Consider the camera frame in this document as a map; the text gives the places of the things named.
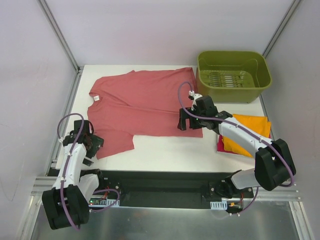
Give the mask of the pink red t shirt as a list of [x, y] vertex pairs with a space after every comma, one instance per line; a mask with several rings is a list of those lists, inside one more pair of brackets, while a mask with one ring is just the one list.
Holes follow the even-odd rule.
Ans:
[[181, 106], [190, 107], [191, 67], [141, 70], [104, 76], [95, 81], [87, 109], [94, 133], [104, 140], [98, 159], [134, 150], [134, 136], [202, 138], [200, 129], [178, 129]]

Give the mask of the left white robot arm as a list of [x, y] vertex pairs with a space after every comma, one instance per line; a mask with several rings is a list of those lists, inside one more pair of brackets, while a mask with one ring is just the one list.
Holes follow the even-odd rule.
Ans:
[[49, 226], [53, 230], [79, 228], [89, 221], [89, 200], [105, 191], [101, 170], [81, 173], [83, 165], [93, 164], [93, 158], [104, 140], [94, 135], [89, 120], [75, 120], [73, 130], [62, 141], [63, 162], [58, 177], [50, 190], [42, 193], [42, 203]]

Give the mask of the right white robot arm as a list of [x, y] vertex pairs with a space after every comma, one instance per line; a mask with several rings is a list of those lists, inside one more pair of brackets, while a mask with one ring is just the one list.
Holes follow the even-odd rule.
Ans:
[[262, 187], [272, 191], [276, 187], [290, 187], [294, 184], [296, 168], [288, 144], [272, 140], [249, 129], [232, 114], [218, 111], [210, 96], [189, 92], [191, 107], [181, 107], [178, 129], [185, 131], [186, 121], [193, 130], [206, 128], [227, 137], [240, 145], [254, 158], [254, 168], [238, 170], [226, 179], [225, 192], [237, 197], [243, 189]]

